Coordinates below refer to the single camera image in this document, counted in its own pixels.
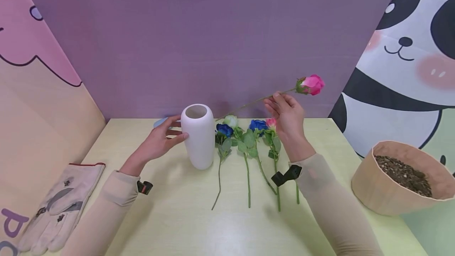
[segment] green stem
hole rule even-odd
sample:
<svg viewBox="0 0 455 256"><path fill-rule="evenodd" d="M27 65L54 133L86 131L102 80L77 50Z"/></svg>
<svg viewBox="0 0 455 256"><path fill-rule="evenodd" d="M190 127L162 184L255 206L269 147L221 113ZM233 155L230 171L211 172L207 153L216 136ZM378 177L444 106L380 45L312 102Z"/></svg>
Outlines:
<svg viewBox="0 0 455 256"><path fill-rule="evenodd" d="M276 168L276 164L278 163L278 158L273 159L273 164L275 165L275 173L278 172L278 169ZM278 212L281 212L281 200L280 200L280 188L277 186L276 187L276 199L278 200Z"/></svg>
<svg viewBox="0 0 455 256"><path fill-rule="evenodd" d="M284 92L281 92L281 93L291 92L291 91L294 91L295 89L296 89L296 88L294 87L294 88L292 88L292 89L289 89L289 90L284 91ZM254 103L258 102L258 101L264 100L264 99L266 99L267 97L270 97L270 95L267 95L266 97L259 98L259 99L257 99L257 100L254 100L254 101L248 103L248 104L245 104L245 105L243 105L243 106L240 106L240 107L238 107L238 108L232 110L231 112L228 112L226 115L222 116L221 118L216 119L215 122L221 120L222 118L225 118L225 117L228 116L228 115L232 115L233 113L235 113L235 112L237 112L237 111L243 109L244 107L248 107L248 106L251 105L251 104L254 104Z"/></svg>
<svg viewBox="0 0 455 256"><path fill-rule="evenodd" d="M297 205L300 204L300 194L299 194L299 186L297 185L297 182L295 183L295 189L297 190Z"/></svg>
<svg viewBox="0 0 455 256"><path fill-rule="evenodd" d="M220 164L218 166L218 185L219 185L219 191L218 191L218 195L216 196L216 199L215 199L215 202L213 203L213 206L212 206L212 210L215 208L215 205L216 205L216 202L218 202L218 198L221 194L221 176L220 176L220 170L221 170L221 162L224 158L224 154L223 154L223 157L220 157Z"/></svg>
<svg viewBox="0 0 455 256"><path fill-rule="evenodd" d="M256 148L258 148L258 142L257 142L257 141L255 141L255 146L256 146ZM269 185L270 189L272 190L272 192L273 192L273 193L275 194L275 196L276 196L276 191L275 191L275 189L273 189L272 184L270 184L269 180L268 180L267 177L265 176L264 169L262 168L262 162L261 162L261 160L259 159L259 155L258 155L257 161L258 161L259 169L261 170L262 176L264 177L264 180L267 182L267 185Z"/></svg>
<svg viewBox="0 0 455 256"><path fill-rule="evenodd" d="M250 189L250 168L248 166L248 160L246 159L246 153L243 154L246 164L246 175L248 176L248 208L251 208L251 189Z"/></svg>

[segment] soil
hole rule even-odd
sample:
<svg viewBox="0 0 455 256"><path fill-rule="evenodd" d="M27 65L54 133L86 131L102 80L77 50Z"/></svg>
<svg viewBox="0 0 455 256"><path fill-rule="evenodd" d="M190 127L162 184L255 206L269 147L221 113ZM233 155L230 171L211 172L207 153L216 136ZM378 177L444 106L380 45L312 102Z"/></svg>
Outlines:
<svg viewBox="0 0 455 256"><path fill-rule="evenodd" d="M401 186L425 197L432 197L431 187L424 173L396 158L375 155L379 167Z"/></svg>

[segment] person's left hand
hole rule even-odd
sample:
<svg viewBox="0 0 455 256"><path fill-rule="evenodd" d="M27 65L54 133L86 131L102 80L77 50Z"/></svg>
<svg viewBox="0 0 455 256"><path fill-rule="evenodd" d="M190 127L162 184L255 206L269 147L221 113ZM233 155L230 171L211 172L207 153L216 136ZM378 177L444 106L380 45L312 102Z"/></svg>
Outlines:
<svg viewBox="0 0 455 256"><path fill-rule="evenodd" d="M177 144L188 139L188 133L179 130L170 130L170 127L181 127L180 115L167 118L161 125L154 128L144 142L129 157L135 162L147 163L150 160L159 158Z"/></svg>

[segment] white vase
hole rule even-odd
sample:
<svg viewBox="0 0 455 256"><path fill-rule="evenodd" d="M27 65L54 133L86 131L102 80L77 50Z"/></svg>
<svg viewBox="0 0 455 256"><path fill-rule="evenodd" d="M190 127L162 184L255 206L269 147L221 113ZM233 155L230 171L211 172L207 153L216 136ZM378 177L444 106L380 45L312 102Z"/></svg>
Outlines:
<svg viewBox="0 0 455 256"><path fill-rule="evenodd" d="M215 149L215 121L209 107L192 104L185 108L180 119L182 132L188 133L186 151L193 166L199 170L210 167Z"/></svg>

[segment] pink rose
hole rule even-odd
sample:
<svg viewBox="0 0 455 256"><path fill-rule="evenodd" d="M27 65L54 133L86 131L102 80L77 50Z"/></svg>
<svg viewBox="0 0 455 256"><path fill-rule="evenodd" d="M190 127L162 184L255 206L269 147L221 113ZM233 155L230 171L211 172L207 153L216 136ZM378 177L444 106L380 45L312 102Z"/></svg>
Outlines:
<svg viewBox="0 0 455 256"><path fill-rule="evenodd" d="M302 77L297 80L296 92L300 94L311 94L317 95L321 92L321 89L324 88L325 83L321 77L313 74L310 77Z"/></svg>
<svg viewBox="0 0 455 256"><path fill-rule="evenodd" d="M265 120L265 124L270 130L275 130L276 128L276 119L275 118L270 118Z"/></svg>

